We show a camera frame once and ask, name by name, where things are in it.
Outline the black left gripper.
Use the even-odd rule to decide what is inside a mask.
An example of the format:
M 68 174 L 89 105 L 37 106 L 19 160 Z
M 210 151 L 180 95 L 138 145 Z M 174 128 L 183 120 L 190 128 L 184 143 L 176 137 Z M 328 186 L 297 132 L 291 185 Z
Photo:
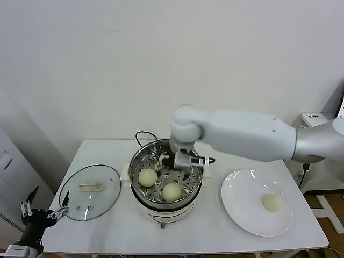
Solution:
M 22 243 L 38 243 L 43 237 L 45 230 L 53 227 L 57 221 L 64 217 L 68 211 L 69 190 L 67 191 L 62 204 L 55 210 L 38 210 L 31 209 L 31 204 L 38 192 L 37 186 L 26 198 L 26 200 L 19 203 L 21 209 L 21 219 L 24 225 L 24 233 L 20 238 Z

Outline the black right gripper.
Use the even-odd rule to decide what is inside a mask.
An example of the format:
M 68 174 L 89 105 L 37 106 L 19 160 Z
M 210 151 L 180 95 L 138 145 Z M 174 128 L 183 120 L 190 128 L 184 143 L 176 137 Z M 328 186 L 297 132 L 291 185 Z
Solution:
M 163 167 L 169 169 L 171 173 L 184 173 L 189 175 L 191 180 L 201 179 L 201 167 L 191 167 L 187 164 L 176 164 L 173 157 L 162 160 Z

